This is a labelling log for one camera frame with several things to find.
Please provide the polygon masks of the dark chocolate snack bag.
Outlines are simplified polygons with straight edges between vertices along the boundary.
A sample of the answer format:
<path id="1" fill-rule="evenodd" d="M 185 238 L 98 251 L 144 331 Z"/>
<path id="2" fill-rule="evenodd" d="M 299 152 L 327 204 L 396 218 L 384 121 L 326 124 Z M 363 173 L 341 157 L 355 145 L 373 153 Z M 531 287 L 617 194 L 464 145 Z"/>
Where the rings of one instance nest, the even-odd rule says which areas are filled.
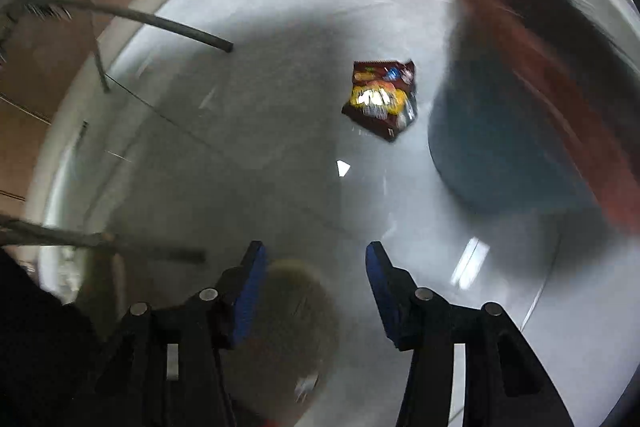
<path id="1" fill-rule="evenodd" d="M 416 65 L 413 61 L 355 62 L 342 114 L 394 142 L 418 116 Z"/>

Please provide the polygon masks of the white round trash bin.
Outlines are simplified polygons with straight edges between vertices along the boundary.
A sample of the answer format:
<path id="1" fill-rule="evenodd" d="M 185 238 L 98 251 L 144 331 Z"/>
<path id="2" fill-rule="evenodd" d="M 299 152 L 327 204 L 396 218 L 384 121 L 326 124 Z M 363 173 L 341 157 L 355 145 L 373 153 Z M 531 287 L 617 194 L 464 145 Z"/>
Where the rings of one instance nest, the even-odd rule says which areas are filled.
<path id="1" fill-rule="evenodd" d="M 390 426 L 409 355 L 383 333 L 364 272 L 381 241 L 453 303 L 501 303 L 570 415 L 597 426 L 639 363 L 639 243 L 594 213 L 480 217 L 427 147 L 454 0 L 137 0 L 233 52 L 115 22 L 112 90 L 77 74 L 41 149 L 26 216 L 206 249 L 204 267 L 139 261 L 124 301 L 178 303 L 252 239 L 296 297 L 265 325 L 264 410 L 299 426 Z M 413 61 L 418 116 L 387 142 L 342 114 L 355 62 Z"/>

